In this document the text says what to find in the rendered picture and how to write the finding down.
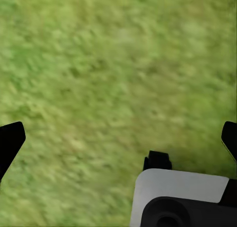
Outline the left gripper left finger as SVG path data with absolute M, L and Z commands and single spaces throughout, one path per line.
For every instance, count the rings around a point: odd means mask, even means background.
M 20 121 L 0 127 L 0 181 L 25 140 L 25 130 Z

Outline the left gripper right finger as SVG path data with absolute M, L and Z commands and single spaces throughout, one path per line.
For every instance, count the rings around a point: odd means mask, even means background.
M 221 139 L 237 161 L 237 123 L 226 121 Z

